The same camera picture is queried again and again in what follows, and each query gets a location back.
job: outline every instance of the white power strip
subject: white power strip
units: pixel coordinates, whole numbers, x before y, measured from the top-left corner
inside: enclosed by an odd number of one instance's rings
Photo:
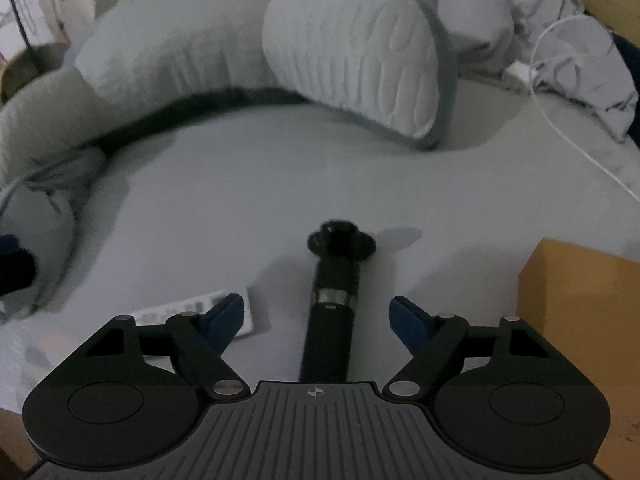
[[[249,308],[249,297],[247,291],[244,289],[239,290],[218,290],[205,294],[204,296],[196,296],[195,298],[189,298],[188,300],[176,301],[175,303],[168,303],[161,306],[153,306],[151,308],[145,308],[143,310],[137,310],[130,314],[136,320],[138,325],[157,325],[164,324],[164,322],[171,316],[180,314],[181,312],[197,312],[198,314],[204,314],[212,309],[220,301],[224,300],[228,294],[232,292],[240,294],[244,301],[244,322],[242,328],[236,334],[236,337],[242,337],[249,335],[254,331],[254,321],[251,316],[251,309]]]

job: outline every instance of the mattress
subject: mattress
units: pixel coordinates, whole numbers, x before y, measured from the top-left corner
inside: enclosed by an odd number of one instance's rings
[[[613,143],[580,108],[542,102],[638,185],[638,150]],[[306,237],[331,218],[378,242],[362,266],[350,379],[380,385],[410,358],[388,326],[395,295],[496,325],[514,313],[518,273],[543,237],[640,260],[640,204],[524,96],[461,81],[451,132],[434,152],[319,105],[211,116],[113,158],[56,297],[0,327],[0,408],[20,412],[114,315],[223,288],[247,288],[256,329],[226,361],[252,387],[297,380],[316,264]]]

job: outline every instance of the crumpled cloth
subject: crumpled cloth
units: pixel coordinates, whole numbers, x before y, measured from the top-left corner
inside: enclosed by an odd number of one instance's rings
[[[71,256],[78,215],[106,165],[98,148],[73,150],[0,190],[0,235],[14,235],[36,260],[31,286],[0,298],[0,322],[32,314],[57,290]]]
[[[504,88],[504,71],[529,64],[540,34],[553,22],[584,14],[580,0],[425,0],[451,36],[460,75]],[[591,107],[611,137],[623,142],[638,92],[609,32],[594,19],[551,30],[536,54],[534,87]]]

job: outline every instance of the silver screw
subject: silver screw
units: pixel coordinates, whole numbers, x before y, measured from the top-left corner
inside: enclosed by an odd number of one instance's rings
[[[244,385],[235,379],[224,379],[213,385],[213,391],[224,396],[239,394],[242,390]]]
[[[413,397],[420,393],[420,386],[413,381],[396,381],[389,385],[389,391],[396,397]]]

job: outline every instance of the crosshair symbol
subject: crosshair symbol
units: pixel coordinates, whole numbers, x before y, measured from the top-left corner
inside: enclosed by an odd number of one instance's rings
[[[317,386],[314,386],[313,388],[311,388],[310,390],[307,390],[306,392],[312,397],[320,397],[326,393],[325,390],[323,390],[322,388],[318,388]]]

